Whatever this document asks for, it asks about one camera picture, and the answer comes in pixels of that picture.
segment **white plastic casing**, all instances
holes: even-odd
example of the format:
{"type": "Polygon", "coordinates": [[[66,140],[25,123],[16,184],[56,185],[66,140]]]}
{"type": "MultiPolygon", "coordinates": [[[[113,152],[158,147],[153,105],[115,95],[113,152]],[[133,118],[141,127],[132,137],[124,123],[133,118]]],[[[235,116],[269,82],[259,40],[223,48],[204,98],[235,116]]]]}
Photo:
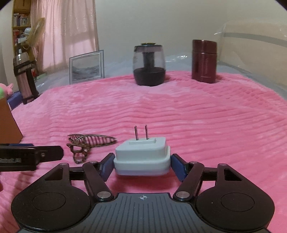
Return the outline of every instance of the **white plastic casing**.
{"type": "Polygon", "coordinates": [[[130,139],[116,148],[114,164],[119,175],[164,175],[170,169],[170,147],[165,137],[130,139]]]}

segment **metal prong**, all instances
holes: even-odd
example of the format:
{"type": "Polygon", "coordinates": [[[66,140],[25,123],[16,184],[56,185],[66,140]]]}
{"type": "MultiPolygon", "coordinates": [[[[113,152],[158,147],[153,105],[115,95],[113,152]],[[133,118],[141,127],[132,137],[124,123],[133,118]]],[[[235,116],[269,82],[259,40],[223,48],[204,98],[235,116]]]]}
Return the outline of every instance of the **metal prong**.
{"type": "Polygon", "coordinates": [[[139,139],[139,136],[137,134],[137,126],[135,126],[135,139],[138,140],[139,139]]]}
{"type": "Polygon", "coordinates": [[[146,128],[146,139],[148,140],[148,126],[145,125],[145,128],[146,128]]]}

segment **curtain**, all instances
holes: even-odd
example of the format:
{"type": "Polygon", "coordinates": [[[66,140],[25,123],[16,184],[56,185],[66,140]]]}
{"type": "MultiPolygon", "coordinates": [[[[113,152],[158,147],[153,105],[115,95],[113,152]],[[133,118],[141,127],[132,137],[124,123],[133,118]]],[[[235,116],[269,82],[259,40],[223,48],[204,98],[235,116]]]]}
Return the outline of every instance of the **curtain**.
{"type": "Polygon", "coordinates": [[[46,20],[33,48],[40,71],[67,68],[70,57],[99,50],[94,0],[32,0],[30,16],[32,27],[39,18],[46,20]]]}

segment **picture frame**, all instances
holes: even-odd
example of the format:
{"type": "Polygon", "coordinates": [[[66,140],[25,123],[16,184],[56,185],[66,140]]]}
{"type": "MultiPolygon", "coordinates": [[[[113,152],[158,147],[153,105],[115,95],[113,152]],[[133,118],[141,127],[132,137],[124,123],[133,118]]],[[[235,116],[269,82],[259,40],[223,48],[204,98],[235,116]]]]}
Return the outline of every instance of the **picture frame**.
{"type": "Polygon", "coordinates": [[[70,84],[104,78],[104,51],[70,57],[70,84]]]}

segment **pink fleece blanket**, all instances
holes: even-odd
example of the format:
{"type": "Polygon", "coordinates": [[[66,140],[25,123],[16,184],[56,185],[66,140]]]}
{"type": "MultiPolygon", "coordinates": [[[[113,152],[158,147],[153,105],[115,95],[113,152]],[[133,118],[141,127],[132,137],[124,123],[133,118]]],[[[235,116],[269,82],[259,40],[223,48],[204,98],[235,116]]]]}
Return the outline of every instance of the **pink fleece blanket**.
{"type": "MultiPolygon", "coordinates": [[[[126,139],[135,125],[144,137],[164,136],[171,152],[186,161],[216,167],[228,163],[263,189],[275,203],[272,233],[287,229],[287,104],[274,91],[241,75],[222,73],[215,84],[199,83],[189,72],[168,72],[156,87],[137,86],[133,77],[102,79],[46,91],[35,101],[13,110],[23,143],[60,145],[62,162],[76,166],[66,143],[71,133],[114,136],[118,143],[94,148],[90,160],[101,160],[126,139]]],[[[10,205],[21,190],[59,162],[43,163],[34,172],[3,172],[0,181],[0,232],[18,226],[10,205]]],[[[83,182],[75,186],[85,190],[83,182]]],[[[171,170],[160,177],[111,174],[114,192],[170,192],[179,186],[171,170]]],[[[203,189],[212,183],[204,183],[203,189]]]]}

